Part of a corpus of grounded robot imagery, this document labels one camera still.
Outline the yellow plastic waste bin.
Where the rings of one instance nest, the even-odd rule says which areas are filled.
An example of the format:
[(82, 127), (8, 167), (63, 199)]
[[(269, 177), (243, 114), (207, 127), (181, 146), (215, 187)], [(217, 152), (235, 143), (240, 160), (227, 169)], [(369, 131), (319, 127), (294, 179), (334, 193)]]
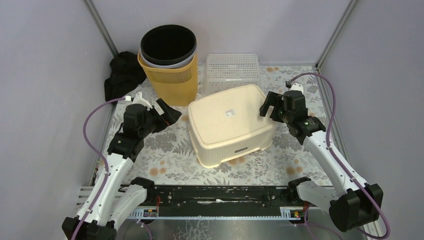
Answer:
[(193, 102), (198, 93), (198, 56), (181, 68), (154, 68), (149, 66), (140, 52), (137, 53), (139, 65), (156, 95), (170, 106), (185, 107)]

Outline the large cream plastic basket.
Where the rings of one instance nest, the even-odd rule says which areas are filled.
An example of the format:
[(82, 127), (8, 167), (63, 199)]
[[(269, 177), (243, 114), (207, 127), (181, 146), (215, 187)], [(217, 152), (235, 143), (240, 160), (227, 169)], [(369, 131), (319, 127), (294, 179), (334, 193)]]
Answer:
[(199, 163), (205, 168), (265, 150), (277, 124), (260, 116), (266, 100), (254, 84), (220, 91), (188, 105), (188, 133)]

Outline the white mesh plastic basket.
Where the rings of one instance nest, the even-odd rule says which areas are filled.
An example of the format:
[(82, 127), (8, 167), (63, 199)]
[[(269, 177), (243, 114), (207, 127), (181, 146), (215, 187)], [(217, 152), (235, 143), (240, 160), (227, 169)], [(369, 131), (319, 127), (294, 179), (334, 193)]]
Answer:
[(202, 96), (244, 85), (263, 87), (261, 66), (255, 53), (208, 54), (200, 84)]

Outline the black bucket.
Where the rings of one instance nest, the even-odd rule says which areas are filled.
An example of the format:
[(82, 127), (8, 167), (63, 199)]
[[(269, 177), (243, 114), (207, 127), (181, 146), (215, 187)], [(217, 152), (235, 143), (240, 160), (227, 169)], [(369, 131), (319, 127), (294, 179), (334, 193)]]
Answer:
[(177, 24), (157, 26), (140, 41), (140, 57), (150, 67), (178, 69), (189, 64), (197, 50), (196, 35)]

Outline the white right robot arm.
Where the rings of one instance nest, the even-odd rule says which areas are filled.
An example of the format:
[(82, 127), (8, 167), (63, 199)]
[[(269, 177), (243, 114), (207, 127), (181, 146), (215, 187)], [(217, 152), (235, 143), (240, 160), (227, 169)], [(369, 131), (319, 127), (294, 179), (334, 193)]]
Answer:
[(270, 91), (259, 109), (261, 117), (285, 123), (289, 133), (313, 155), (331, 181), (330, 191), (307, 177), (288, 184), (287, 201), (293, 206), (309, 202), (329, 214), (342, 232), (359, 228), (380, 218), (383, 190), (369, 184), (346, 161), (332, 143), (323, 123), (308, 114), (306, 98), (299, 90), (284, 94)]

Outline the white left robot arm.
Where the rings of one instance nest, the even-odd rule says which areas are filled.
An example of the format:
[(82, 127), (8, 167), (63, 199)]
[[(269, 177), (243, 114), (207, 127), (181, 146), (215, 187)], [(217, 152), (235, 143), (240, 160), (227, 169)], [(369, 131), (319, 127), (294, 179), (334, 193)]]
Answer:
[(182, 113), (161, 98), (156, 100), (163, 113), (142, 97), (128, 97), (123, 122), (107, 149), (101, 155), (101, 171), (87, 200), (74, 217), (66, 217), (62, 230), (69, 240), (114, 240), (125, 219), (139, 205), (148, 206), (155, 200), (154, 182), (135, 179), (123, 196), (115, 201), (125, 174), (144, 147), (144, 139), (175, 124)]

